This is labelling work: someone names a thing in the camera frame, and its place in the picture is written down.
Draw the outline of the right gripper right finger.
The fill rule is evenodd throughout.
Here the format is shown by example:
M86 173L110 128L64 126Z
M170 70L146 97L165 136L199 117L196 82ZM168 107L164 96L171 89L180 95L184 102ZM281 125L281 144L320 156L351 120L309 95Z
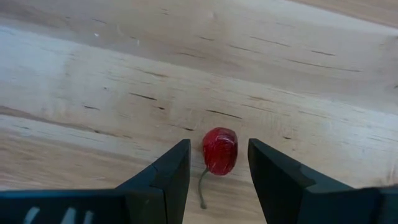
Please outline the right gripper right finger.
M352 188L258 139L248 161L267 224L398 224L398 186Z

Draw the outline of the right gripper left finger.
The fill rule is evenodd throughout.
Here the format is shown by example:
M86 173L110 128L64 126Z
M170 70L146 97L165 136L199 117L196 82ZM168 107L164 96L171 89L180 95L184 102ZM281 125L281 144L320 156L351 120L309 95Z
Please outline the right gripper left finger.
M182 224L190 154L183 139L114 189L0 191L0 224Z

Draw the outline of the red toy cherry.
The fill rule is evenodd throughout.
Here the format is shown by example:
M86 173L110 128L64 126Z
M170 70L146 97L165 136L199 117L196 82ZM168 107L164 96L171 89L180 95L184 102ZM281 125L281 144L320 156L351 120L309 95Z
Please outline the red toy cherry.
M203 178L207 173L218 176L229 174L238 157L238 137L232 129L217 127L208 131L202 140L205 170L198 181L198 195L201 209L207 209L202 192Z

